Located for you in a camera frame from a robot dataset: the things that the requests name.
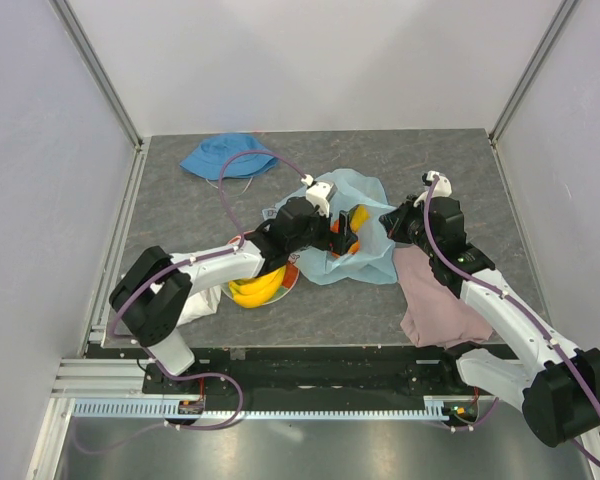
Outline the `small orange tangerine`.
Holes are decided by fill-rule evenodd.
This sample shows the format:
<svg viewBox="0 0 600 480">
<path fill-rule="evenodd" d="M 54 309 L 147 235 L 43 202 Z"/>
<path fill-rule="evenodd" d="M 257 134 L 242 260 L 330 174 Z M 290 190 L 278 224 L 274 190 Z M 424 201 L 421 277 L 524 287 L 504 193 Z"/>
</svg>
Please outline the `small orange tangerine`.
<svg viewBox="0 0 600 480">
<path fill-rule="evenodd" d="M 336 221 L 331 227 L 330 231 L 332 232 L 332 242 L 331 242 L 331 253 L 334 257 L 340 257 L 344 254 L 356 254 L 360 249 L 360 242 L 358 240 L 358 236 L 355 232 L 350 231 L 346 238 L 344 239 L 344 245 L 339 250 L 336 251 L 335 242 L 339 238 L 339 222 Z"/>
</svg>

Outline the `yellow lemon fruit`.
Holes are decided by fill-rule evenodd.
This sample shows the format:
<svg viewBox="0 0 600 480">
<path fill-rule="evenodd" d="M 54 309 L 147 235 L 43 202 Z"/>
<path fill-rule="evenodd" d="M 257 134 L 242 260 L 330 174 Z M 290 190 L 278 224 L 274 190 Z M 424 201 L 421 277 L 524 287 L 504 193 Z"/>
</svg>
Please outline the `yellow lemon fruit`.
<svg viewBox="0 0 600 480">
<path fill-rule="evenodd" d="M 360 228 L 370 219 L 370 214 L 364 205 L 354 208 L 350 221 L 351 229 L 357 233 Z"/>
</svg>

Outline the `light blue plastic bag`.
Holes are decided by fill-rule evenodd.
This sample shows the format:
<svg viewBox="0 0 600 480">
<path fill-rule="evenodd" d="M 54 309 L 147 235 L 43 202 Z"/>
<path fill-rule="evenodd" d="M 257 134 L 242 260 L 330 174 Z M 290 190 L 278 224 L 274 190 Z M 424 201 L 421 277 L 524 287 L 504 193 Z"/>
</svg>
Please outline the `light blue plastic bag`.
<svg viewBox="0 0 600 480">
<path fill-rule="evenodd" d="M 346 278 L 376 285 L 396 283 L 393 264 L 395 242 L 387 237 L 380 223 L 380 217 L 394 208 L 389 205 L 381 181 L 350 168 L 336 169 L 317 179 L 336 187 L 336 193 L 330 200 L 335 215 L 361 205 L 369 218 L 356 232 L 359 249 L 355 253 L 336 257 L 327 251 L 307 248 L 292 254 L 289 257 L 291 263 L 317 285 L 328 285 Z"/>
</svg>

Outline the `yellow banana bunch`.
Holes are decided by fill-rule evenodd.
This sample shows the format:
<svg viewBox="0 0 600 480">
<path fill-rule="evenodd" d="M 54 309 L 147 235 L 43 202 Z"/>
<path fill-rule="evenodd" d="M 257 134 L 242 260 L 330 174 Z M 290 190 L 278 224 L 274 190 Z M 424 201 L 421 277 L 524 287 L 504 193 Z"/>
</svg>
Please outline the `yellow banana bunch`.
<svg viewBox="0 0 600 480">
<path fill-rule="evenodd" d="M 285 274 L 286 267 L 283 266 L 262 277 L 232 280 L 228 283 L 232 299 L 243 308 L 258 308 L 273 298 L 282 285 Z"/>
</svg>

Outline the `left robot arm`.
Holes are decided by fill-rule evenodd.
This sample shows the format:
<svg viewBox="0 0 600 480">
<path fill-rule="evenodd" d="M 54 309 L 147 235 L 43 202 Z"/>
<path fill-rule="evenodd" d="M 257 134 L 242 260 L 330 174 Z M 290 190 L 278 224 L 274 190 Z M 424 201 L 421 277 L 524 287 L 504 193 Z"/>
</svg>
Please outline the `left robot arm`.
<svg viewBox="0 0 600 480">
<path fill-rule="evenodd" d="M 284 266 L 301 250 L 342 256 L 358 241 L 351 227 L 356 209 L 338 219 L 322 215 L 303 197 L 292 197 L 276 215 L 234 243 L 176 261 L 161 247 L 146 249 L 114 287 L 109 304 L 116 321 L 164 370 L 165 382 L 188 393 L 199 382 L 193 351 L 177 331 L 190 295 L 238 279 L 259 278 Z"/>
</svg>

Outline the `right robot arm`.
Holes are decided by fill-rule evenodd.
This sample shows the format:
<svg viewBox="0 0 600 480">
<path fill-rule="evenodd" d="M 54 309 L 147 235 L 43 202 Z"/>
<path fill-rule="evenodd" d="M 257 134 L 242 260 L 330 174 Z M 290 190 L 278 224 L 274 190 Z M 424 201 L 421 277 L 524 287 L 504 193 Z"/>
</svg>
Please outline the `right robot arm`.
<svg viewBox="0 0 600 480">
<path fill-rule="evenodd" d="M 581 349 L 517 295 L 493 261 L 468 242 L 458 201 L 409 196 L 379 218 L 389 239 L 424 254 L 437 284 L 474 309 L 519 362 L 474 342 L 452 348 L 438 381 L 457 394 L 476 386 L 516 408 L 532 433 L 556 447 L 600 426 L 600 350 Z"/>
</svg>

